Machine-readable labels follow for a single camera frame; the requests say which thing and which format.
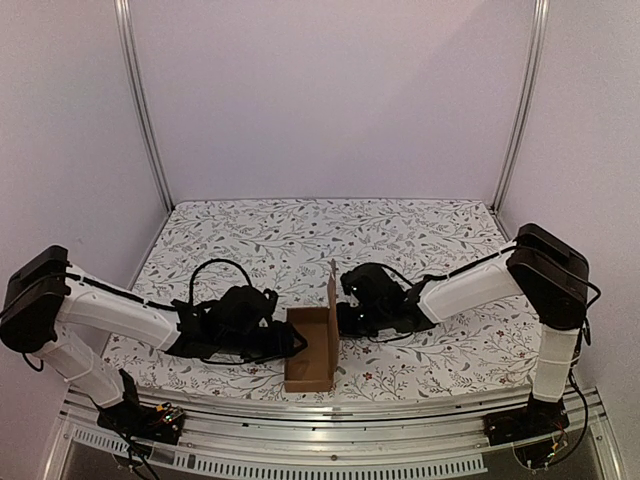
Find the brown cardboard box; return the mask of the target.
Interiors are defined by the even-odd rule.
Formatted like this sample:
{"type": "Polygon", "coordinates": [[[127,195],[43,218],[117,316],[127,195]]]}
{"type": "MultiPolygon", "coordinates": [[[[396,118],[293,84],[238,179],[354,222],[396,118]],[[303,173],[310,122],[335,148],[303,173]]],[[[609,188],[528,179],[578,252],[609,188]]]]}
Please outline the brown cardboard box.
{"type": "Polygon", "coordinates": [[[284,389],[287,393],[329,392],[338,364],[336,262],[329,262],[326,307],[294,307],[287,321],[306,340],[307,346],[285,361],[284,389]]]}

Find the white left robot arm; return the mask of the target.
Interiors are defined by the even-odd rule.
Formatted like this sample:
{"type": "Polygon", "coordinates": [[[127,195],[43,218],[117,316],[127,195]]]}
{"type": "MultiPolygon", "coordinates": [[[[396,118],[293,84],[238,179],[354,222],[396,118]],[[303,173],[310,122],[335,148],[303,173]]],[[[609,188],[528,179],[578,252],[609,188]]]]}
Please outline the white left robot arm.
{"type": "Polygon", "coordinates": [[[80,388],[128,434],[148,426],[148,412],[132,398],[135,383],[106,363],[72,326],[83,325],[137,340],[167,355],[210,364],[217,354],[240,364],[288,359],[307,340],[289,322],[274,320],[278,295],[251,282],[229,288],[220,299],[188,298],[163,304],[98,280],[52,245],[9,279],[1,312],[1,341],[31,354],[80,388]]]}

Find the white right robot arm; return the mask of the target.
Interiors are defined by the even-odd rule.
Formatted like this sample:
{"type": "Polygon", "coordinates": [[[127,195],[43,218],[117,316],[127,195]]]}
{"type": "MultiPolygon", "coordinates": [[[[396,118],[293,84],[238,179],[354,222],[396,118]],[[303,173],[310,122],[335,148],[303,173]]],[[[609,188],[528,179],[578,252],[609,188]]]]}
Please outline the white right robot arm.
{"type": "Polygon", "coordinates": [[[537,436],[556,417],[579,338],[587,338],[589,298],[599,294],[589,281],[586,257],[535,223],[521,226],[497,252],[450,273],[426,274],[411,282],[391,267],[361,264],[340,277],[355,299],[337,305],[341,336],[375,337],[431,330],[454,316],[506,298],[522,297],[542,325],[534,399],[517,415],[517,427],[537,436]]]}

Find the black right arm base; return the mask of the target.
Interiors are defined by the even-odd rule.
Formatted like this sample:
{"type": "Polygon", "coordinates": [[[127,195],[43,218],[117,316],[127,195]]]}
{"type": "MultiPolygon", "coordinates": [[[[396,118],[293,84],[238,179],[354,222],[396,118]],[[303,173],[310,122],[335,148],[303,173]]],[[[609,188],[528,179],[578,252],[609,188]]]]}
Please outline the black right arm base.
{"type": "Polygon", "coordinates": [[[563,400],[545,402],[529,395],[525,406],[489,413],[483,432],[491,446],[519,442],[561,431],[569,426],[563,400]]]}

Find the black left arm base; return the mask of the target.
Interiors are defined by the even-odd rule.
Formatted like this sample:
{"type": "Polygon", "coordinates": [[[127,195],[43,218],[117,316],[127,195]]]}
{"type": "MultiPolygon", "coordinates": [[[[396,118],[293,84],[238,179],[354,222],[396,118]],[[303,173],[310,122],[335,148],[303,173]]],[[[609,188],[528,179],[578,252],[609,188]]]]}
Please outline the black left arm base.
{"type": "Polygon", "coordinates": [[[97,424],[127,438],[177,445],[186,418],[184,409],[170,402],[142,405],[133,378],[123,369],[119,374],[124,388],[121,399],[113,406],[97,407],[97,424]]]}

